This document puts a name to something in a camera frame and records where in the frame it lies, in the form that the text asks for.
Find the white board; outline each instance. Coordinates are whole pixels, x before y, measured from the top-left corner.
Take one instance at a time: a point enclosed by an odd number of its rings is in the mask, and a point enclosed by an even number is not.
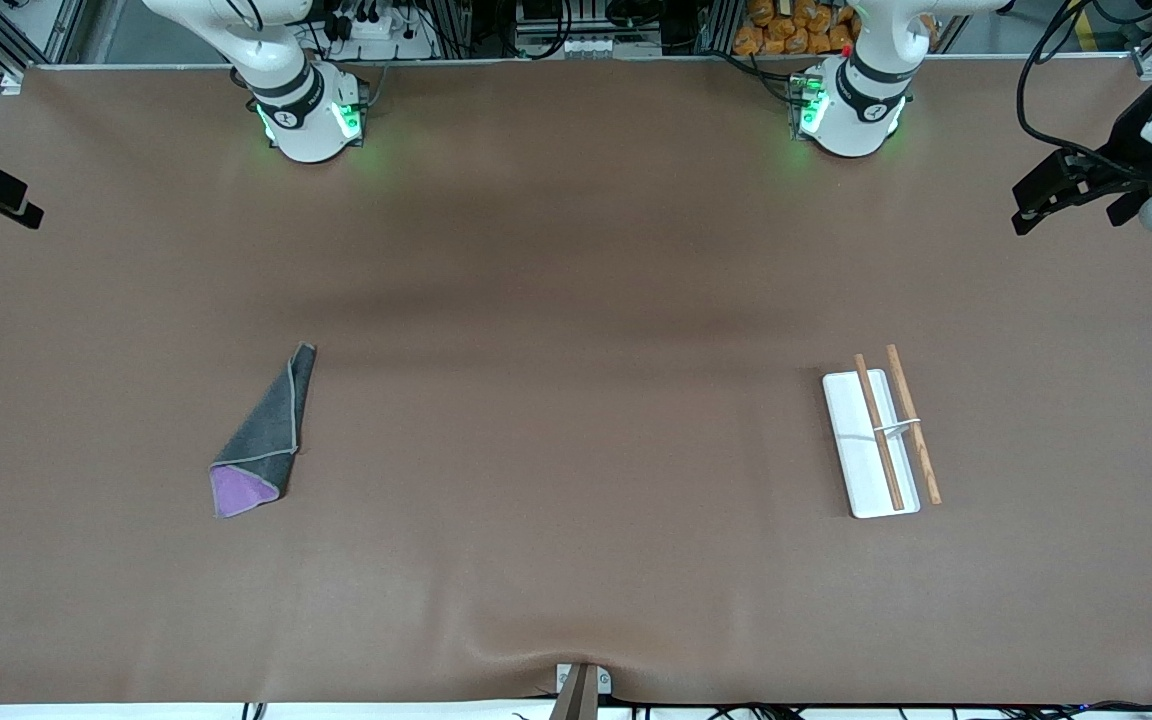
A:
[[[896,423],[896,407],[892,404],[887,373],[869,370],[869,384],[874,388],[878,416],[884,425]],[[909,464],[909,452],[904,438],[895,430],[888,430],[887,447],[890,448],[892,464],[896,468],[896,484],[900,486],[904,510],[893,510],[887,493],[887,478],[882,477],[882,461],[878,457],[878,441],[873,425],[869,423],[861,376],[831,373],[824,377],[824,400],[829,407],[829,423],[838,446],[838,461],[842,462],[842,479],[847,484],[847,500],[851,502],[851,515],[856,518],[882,518],[887,515],[907,515],[918,511],[918,488],[914,486],[914,469]]]

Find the folded cloth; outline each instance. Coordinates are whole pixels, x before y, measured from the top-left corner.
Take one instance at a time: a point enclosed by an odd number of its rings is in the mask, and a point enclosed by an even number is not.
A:
[[[296,348],[287,361],[287,372],[274,379],[212,462],[211,497],[219,518],[233,518],[287,495],[291,461],[301,447],[301,419],[314,355],[314,347],[305,342]]]

